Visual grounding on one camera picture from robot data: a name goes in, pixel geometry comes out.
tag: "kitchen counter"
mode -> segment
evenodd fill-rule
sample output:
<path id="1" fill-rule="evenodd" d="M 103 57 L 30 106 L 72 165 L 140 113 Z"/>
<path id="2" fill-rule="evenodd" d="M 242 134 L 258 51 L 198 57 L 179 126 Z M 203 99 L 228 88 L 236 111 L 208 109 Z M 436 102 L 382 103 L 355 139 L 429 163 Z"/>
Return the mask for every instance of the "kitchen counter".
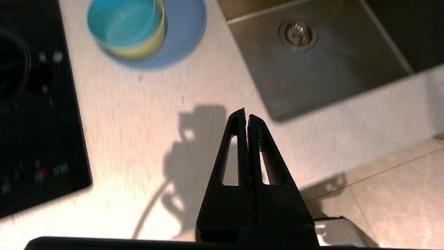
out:
<path id="1" fill-rule="evenodd" d="M 158 70 L 111 59 L 87 29 L 89 1 L 60 2 L 94 185 L 0 220 L 0 249 L 192 232 L 225 122 L 242 107 L 267 123 L 300 188 L 444 132 L 444 66 L 276 123 L 216 1 L 199 46 Z"/>

